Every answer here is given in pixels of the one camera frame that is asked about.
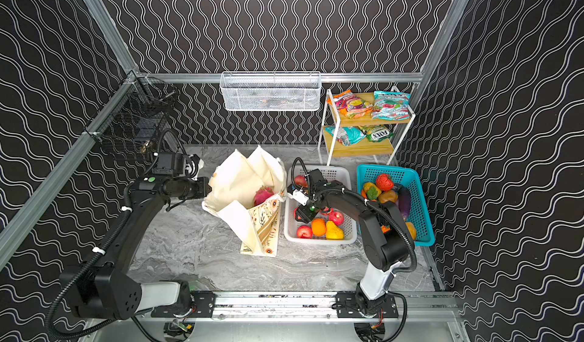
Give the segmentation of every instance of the gray marble countertop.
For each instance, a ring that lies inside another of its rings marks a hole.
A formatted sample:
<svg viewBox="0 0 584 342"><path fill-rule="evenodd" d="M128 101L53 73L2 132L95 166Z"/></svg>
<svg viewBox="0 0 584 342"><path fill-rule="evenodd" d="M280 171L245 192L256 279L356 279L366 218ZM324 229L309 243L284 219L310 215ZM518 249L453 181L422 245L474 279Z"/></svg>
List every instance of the gray marble countertop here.
<svg viewBox="0 0 584 342"><path fill-rule="evenodd" d="M187 148L205 161L201 176L210 176L235 146ZM296 157L306 164L319 164L316 149L291 146L262 146L280 157L288 169ZM256 146L237 146L249 156ZM346 168L355 186L356 167L372 157L333 159L332 166ZM162 210L152 220L140 244L128 275L138 282L187 280L199 289L224 291L352 291L367 265L361 237L353 244L313 246L289 242L280 237L277 257L239 253L241 241L221 219L201 207L201 200L187 201L171 212ZM434 291L432 277L420 249L418 267L396 276L394 291Z"/></svg>

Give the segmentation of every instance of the pink dragon fruit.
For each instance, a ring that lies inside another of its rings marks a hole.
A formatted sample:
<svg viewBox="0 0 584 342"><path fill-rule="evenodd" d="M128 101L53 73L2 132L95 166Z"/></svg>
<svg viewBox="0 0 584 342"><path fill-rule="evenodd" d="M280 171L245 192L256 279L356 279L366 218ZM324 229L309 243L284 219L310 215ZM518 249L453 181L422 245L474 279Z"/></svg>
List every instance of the pink dragon fruit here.
<svg viewBox="0 0 584 342"><path fill-rule="evenodd" d="M262 186L256 191L255 196L253 197L253 206L257 207L262 202L266 201L270 196L272 196L274 192L268 186Z"/></svg>

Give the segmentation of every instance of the snack package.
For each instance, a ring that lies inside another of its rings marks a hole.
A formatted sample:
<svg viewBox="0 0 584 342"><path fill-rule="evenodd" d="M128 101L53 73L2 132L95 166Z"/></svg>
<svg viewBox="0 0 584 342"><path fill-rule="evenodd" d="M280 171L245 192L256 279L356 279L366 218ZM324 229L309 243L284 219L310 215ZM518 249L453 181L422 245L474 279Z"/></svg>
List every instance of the snack package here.
<svg viewBox="0 0 584 342"><path fill-rule="evenodd" d="M385 120L409 119L409 94L405 92L375 91L371 118Z"/></svg>
<svg viewBox="0 0 584 342"><path fill-rule="evenodd" d="M385 138L391 138L394 134L384 125L365 125L359 127L369 141L383 141Z"/></svg>
<svg viewBox="0 0 584 342"><path fill-rule="evenodd" d="M373 108L370 103L355 96L351 90L341 92L332 98L335 101L336 109L349 119L360 118Z"/></svg>
<svg viewBox="0 0 584 342"><path fill-rule="evenodd" d="M332 125L330 127L325 127L325 130L329 132L330 135L334 135L335 126ZM344 146L358 143L363 138L365 138L365 134L361 133L357 127L340 127L339 132L336 135L336 140Z"/></svg>

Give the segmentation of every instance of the teal basket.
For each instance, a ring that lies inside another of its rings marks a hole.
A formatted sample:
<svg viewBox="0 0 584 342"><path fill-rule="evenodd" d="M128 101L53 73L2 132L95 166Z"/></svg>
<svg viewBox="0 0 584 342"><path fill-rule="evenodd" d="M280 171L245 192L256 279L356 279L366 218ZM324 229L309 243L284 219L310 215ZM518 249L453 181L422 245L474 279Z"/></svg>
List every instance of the teal basket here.
<svg viewBox="0 0 584 342"><path fill-rule="evenodd" d="M436 239L430 222L430 215L422 192L422 184L418 173L402 167L382 166L381 164L360 164L357 166L357 192L361 192L364 183L375 183L382 173L391 176L394 183L408 188L412 194L412 210L408 221L416 227L416 246L431 246Z"/></svg>

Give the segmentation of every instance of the white plastic basket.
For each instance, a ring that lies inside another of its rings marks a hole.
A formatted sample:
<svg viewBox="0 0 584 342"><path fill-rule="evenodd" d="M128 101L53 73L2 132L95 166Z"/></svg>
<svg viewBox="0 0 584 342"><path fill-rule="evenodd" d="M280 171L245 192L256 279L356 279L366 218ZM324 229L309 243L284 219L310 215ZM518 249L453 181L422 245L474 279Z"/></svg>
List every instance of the white plastic basket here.
<svg viewBox="0 0 584 342"><path fill-rule="evenodd" d="M223 72L219 88L230 111L316 111L320 72Z"/></svg>
<svg viewBox="0 0 584 342"><path fill-rule="evenodd" d="M343 167L334 166L314 166L307 164L306 169L308 171L319 169L326 180L338 180L342 182L347 189L351 190L351 179L349 177L349 172ZM296 165L294 176L299 174L304 174L302 166ZM290 185L290 177L288 176L288 185ZM297 222L294 220L294 210L298 207L298 202L294 199L288 198L286 200L286 208L284 210L284 236L291 242L305 243L305 244L351 244L357 239L357 222L352 218L345 215L345 221L339 226L345 234L345 239L343 240L328 240L325 236L312 238L298 238L296 236L296 230L301 225L308 225L302 222Z"/></svg>

